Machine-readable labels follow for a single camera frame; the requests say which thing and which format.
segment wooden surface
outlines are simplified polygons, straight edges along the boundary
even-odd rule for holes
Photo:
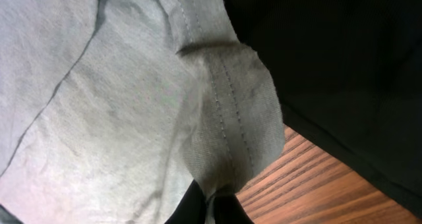
[[[422,223],[347,165],[285,132],[282,156],[237,195],[255,223]]]

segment brown wooden floor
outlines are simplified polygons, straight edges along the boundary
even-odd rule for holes
[[[237,195],[255,223],[422,223],[347,165],[285,132],[282,156]]]

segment wood grain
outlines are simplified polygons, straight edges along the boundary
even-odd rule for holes
[[[255,223],[422,223],[291,128],[281,157],[237,195]]]

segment wooden table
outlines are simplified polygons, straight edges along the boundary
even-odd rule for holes
[[[281,157],[237,195],[255,223],[422,223],[291,128]]]

